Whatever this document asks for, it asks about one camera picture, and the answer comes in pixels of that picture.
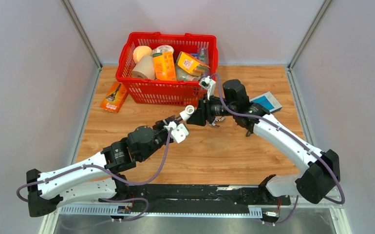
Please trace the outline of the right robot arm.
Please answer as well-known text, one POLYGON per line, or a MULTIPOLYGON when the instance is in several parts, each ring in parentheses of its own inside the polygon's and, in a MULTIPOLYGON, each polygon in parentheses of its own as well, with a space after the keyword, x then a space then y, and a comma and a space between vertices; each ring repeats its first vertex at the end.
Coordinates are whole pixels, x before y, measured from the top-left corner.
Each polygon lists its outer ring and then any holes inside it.
POLYGON ((237 79, 223 83, 224 97, 213 94, 216 82, 211 77, 200 79, 199 85, 207 93, 199 99, 188 124, 205 126, 215 124, 218 117, 231 116, 237 125, 247 130, 247 135, 262 137, 298 168, 297 174, 270 175, 263 180, 259 190, 263 203, 271 204, 283 195, 299 195, 313 204, 323 199, 332 200, 328 193, 334 187, 340 188, 339 156, 335 151, 323 151, 291 132, 269 110, 251 102, 245 86, 237 79))

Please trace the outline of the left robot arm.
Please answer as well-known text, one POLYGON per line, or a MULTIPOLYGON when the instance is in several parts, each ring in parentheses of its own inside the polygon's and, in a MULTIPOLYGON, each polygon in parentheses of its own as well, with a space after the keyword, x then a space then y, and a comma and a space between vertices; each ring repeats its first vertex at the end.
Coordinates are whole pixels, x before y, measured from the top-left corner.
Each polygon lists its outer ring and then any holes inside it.
POLYGON ((50 172, 31 169, 26 172, 26 183, 16 191, 19 199, 27 202, 30 217, 41 217, 64 205, 97 199, 104 202, 133 202, 129 185, 149 184, 161 173, 171 143, 180 143, 189 135, 186 127, 189 115, 180 114, 156 122, 153 126, 139 126, 119 141, 103 148, 93 156, 50 172), (155 174, 143 181, 126 179, 122 172, 146 161, 156 151, 165 153, 155 174))

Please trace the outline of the white plastic pipe fitting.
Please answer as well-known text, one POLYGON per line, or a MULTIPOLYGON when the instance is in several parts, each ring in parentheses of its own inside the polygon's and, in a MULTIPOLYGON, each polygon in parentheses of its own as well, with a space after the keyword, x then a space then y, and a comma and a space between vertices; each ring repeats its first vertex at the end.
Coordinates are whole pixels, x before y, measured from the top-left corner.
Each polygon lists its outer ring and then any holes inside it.
POLYGON ((193 105, 187 105, 183 111, 179 113, 181 120, 187 121, 195 112, 193 105))

